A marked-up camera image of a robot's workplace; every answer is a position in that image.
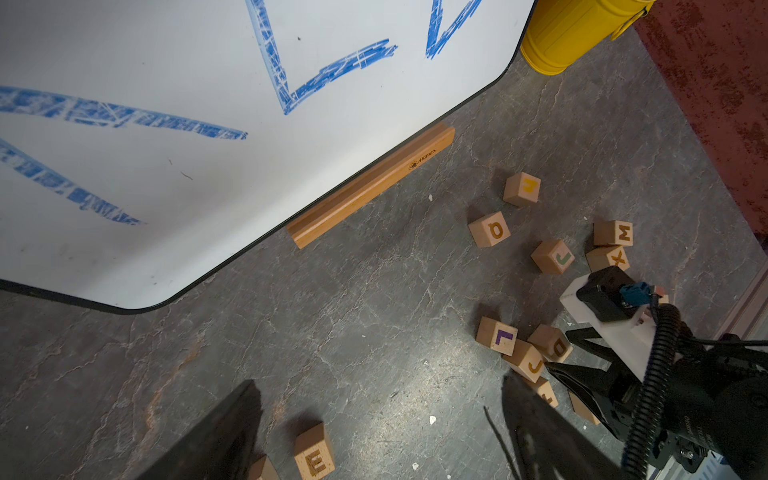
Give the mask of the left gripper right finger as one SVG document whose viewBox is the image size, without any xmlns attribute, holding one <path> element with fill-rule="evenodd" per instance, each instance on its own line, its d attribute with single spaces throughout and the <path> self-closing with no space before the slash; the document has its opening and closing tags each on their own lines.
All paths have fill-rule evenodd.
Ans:
<svg viewBox="0 0 768 480">
<path fill-rule="evenodd" d="M 520 479 L 620 479 L 618 465 L 584 438 L 515 373 L 501 387 L 513 471 Z"/>
</svg>

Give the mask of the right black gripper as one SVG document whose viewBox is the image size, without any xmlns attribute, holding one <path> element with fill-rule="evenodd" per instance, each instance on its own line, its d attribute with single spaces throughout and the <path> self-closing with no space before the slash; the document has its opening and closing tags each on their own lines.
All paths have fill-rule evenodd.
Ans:
<svg viewBox="0 0 768 480">
<path fill-rule="evenodd" d="M 549 362 L 548 372 L 618 440 L 629 438 L 641 382 L 593 328 L 568 338 L 609 363 L 607 370 Z M 767 353 L 733 334 L 704 341 L 684 333 L 671 367 L 649 462 L 669 459 L 694 472 L 706 455 L 724 457 L 742 479 L 767 476 Z"/>
</svg>

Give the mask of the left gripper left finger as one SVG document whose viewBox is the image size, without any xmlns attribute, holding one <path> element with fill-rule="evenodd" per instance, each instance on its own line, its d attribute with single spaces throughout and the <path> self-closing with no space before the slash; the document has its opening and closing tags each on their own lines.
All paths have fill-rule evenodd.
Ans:
<svg viewBox="0 0 768 480">
<path fill-rule="evenodd" d="M 239 384 L 141 479 L 245 479 L 263 410 L 252 379 Z"/>
</svg>

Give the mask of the wooden block letter R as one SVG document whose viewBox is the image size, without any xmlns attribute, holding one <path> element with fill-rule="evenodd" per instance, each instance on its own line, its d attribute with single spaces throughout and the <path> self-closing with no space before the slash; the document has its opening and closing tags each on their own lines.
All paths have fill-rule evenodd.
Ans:
<svg viewBox="0 0 768 480">
<path fill-rule="evenodd" d="M 280 480 L 279 474 L 267 455 L 260 457 L 250 467 L 248 480 Z"/>
</svg>

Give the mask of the wooden block letter E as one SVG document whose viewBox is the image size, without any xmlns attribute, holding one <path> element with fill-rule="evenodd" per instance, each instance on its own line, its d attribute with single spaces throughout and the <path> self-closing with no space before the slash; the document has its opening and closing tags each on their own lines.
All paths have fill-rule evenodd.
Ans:
<svg viewBox="0 0 768 480">
<path fill-rule="evenodd" d="M 304 480 L 324 479 L 336 470 L 333 449 L 324 423 L 313 426 L 296 438 L 294 460 Z"/>
</svg>

